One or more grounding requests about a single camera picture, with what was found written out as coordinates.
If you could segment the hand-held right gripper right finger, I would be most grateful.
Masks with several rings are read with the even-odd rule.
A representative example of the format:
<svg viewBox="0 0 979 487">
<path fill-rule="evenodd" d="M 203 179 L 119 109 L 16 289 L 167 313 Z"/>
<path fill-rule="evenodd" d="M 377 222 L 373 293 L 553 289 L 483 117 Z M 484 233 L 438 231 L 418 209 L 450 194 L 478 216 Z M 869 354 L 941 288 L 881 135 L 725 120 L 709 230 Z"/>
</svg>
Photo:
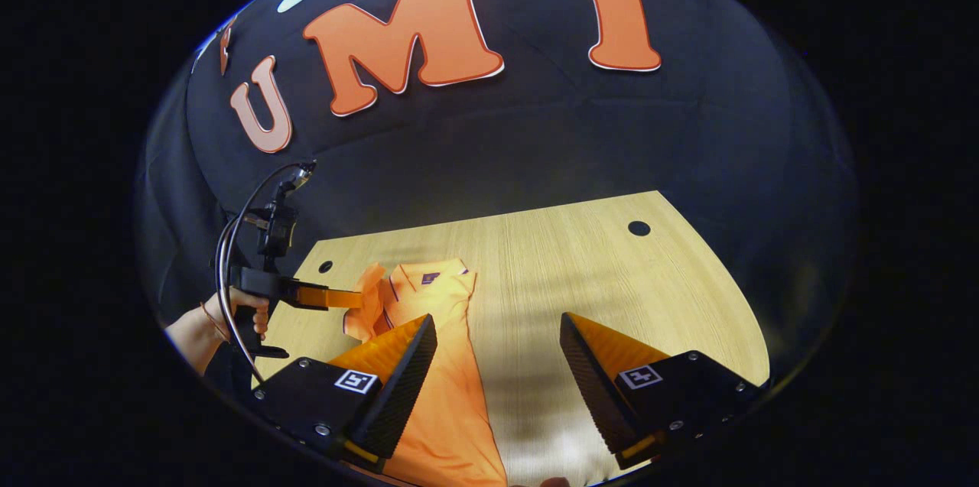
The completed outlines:
<svg viewBox="0 0 979 487">
<path fill-rule="evenodd" d="M 587 317 L 561 316 L 559 343 L 620 469 L 694 453 L 755 409 L 763 386 L 706 352 L 665 352 Z"/>
</svg>

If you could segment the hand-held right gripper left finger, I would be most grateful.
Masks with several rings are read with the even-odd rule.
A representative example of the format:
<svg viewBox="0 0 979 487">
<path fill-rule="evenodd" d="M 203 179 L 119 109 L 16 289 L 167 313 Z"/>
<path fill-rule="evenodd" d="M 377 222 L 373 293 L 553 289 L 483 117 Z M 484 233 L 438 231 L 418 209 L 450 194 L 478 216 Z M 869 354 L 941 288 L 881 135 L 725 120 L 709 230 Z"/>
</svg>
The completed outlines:
<svg viewBox="0 0 979 487">
<path fill-rule="evenodd" d="M 294 359 L 252 390 L 252 410 L 323 458 L 381 472 L 436 351 L 434 318 L 422 315 L 328 362 Z"/>
</svg>

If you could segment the orange T-shirt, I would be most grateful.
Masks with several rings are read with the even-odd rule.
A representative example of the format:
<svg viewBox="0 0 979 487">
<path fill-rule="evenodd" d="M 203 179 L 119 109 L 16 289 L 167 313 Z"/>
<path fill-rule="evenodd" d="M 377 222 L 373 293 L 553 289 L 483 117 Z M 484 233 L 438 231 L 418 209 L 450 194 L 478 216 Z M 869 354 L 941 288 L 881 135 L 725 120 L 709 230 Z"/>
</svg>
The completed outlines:
<svg viewBox="0 0 979 487">
<path fill-rule="evenodd" d="M 507 487 L 467 321 L 475 283 L 475 272 L 450 258 L 391 271 L 371 264 L 354 286 L 363 305 L 346 311 L 343 330 L 361 348 L 425 315 L 437 334 L 436 354 L 385 476 L 418 487 Z"/>
</svg>

